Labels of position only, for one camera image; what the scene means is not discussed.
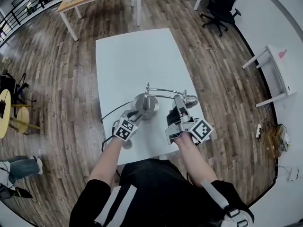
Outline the black plastic-wrapped chair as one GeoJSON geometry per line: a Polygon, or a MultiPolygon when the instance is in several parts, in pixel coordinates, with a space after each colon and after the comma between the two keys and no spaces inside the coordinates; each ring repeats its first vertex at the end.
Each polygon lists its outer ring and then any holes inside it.
{"type": "Polygon", "coordinates": [[[16,80],[12,75],[8,73],[8,70],[3,70],[3,73],[0,75],[0,93],[7,89],[10,92],[12,104],[16,105],[18,103],[25,105],[26,100],[32,101],[28,98],[23,98],[22,91],[26,88],[29,88],[29,85],[25,82],[26,73],[23,73],[19,83],[16,83],[16,80]]]}

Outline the person's black white-striped clothing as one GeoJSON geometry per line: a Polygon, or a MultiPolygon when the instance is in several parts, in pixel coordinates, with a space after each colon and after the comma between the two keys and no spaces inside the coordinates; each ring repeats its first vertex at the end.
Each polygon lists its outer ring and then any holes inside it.
{"type": "Polygon", "coordinates": [[[149,159],[126,164],[119,191],[104,223],[96,222],[112,190],[101,180],[86,184],[77,200],[69,227],[107,227],[131,187],[136,188],[120,227],[219,227],[230,210],[252,212],[231,183],[216,180],[214,188],[229,205],[222,209],[202,187],[189,183],[168,160],[149,159]]]}

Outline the person's right forearm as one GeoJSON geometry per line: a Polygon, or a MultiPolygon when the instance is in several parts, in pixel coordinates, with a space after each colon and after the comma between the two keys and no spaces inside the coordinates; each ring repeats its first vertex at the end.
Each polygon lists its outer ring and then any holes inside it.
{"type": "Polygon", "coordinates": [[[174,142],[179,148],[189,178],[194,185],[201,187],[200,182],[204,179],[211,183],[218,180],[214,170],[193,143],[192,135],[189,132],[182,132],[174,142]]]}

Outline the person's left forearm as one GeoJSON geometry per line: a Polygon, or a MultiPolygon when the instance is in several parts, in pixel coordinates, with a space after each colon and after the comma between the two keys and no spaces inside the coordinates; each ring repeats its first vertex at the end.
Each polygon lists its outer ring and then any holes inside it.
{"type": "Polygon", "coordinates": [[[117,170],[118,159],[124,141],[120,138],[113,137],[110,143],[101,153],[99,160],[93,168],[88,181],[100,180],[111,186],[117,170]]]}

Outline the silver desk lamp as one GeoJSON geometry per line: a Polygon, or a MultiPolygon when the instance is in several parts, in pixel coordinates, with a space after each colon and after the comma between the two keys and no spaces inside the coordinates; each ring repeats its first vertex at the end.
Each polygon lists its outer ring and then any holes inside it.
{"type": "Polygon", "coordinates": [[[159,102],[157,98],[166,98],[174,100],[173,96],[168,95],[155,95],[150,92],[160,91],[165,93],[172,93],[174,95],[180,95],[181,99],[185,103],[186,108],[192,108],[198,104],[198,98],[194,95],[189,95],[185,89],[183,92],[163,89],[163,88],[150,88],[150,84],[147,83],[145,92],[137,95],[132,101],[132,108],[139,111],[139,115],[142,115],[144,121],[150,120],[155,117],[159,110],[159,102]]]}

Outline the cardboard box with electronics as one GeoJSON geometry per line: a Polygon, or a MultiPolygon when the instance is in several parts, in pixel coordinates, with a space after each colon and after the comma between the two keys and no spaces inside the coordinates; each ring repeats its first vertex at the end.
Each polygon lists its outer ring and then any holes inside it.
{"type": "Polygon", "coordinates": [[[264,135],[264,140],[269,158],[279,158],[282,152],[289,150],[290,140],[283,124],[275,125],[268,129],[264,135]]]}

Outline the white rectangular table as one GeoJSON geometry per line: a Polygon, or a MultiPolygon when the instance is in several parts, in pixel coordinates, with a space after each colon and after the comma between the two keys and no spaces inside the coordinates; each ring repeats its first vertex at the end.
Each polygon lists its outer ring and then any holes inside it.
{"type": "MultiPolygon", "coordinates": [[[[111,136],[113,123],[131,108],[134,98],[151,88],[170,89],[189,95],[196,91],[182,55],[168,28],[111,36],[96,41],[98,93],[105,135],[111,136]]],[[[177,151],[168,144],[166,117],[172,99],[158,98],[154,118],[142,121],[131,138],[132,148],[122,149],[123,165],[177,151]]]]}

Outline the yellow round two-tier table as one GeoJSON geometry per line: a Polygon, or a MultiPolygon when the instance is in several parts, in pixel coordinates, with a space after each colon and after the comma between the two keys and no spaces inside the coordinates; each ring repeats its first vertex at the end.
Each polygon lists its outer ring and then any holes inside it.
{"type": "Polygon", "coordinates": [[[0,93],[1,99],[5,101],[6,107],[3,118],[0,118],[0,139],[5,137],[9,127],[25,135],[27,135],[26,131],[28,128],[43,130],[43,128],[29,122],[28,108],[32,107],[32,105],[13,105],[10,92],[7,89],[0,93]],[[11,109],[13,108],[18,108],[16,117],[11,116],[11,109]]]}

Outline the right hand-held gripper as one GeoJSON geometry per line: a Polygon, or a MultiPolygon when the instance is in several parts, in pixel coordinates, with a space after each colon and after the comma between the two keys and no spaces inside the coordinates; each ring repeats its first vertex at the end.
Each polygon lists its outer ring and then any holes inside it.
{"type": "Polygon", "coordinates": [[[175,107],[170,110],[167,119],[168,128],[165,130],[169,144],[188,132],[195,139],[195,144],[203,143],[212,133],[213,128],[204,119],[192,118],[182,97],[174,96],[175,107]]]}

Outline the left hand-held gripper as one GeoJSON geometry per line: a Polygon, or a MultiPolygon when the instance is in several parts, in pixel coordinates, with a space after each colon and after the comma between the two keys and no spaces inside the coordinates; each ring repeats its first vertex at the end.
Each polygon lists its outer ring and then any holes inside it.
{"type": "Polygon", "coordinates": [[[114,126],[113,136],[127,142],[139,129],[139,125],[144,118],[139,110],[125,110],[114,126]]]}

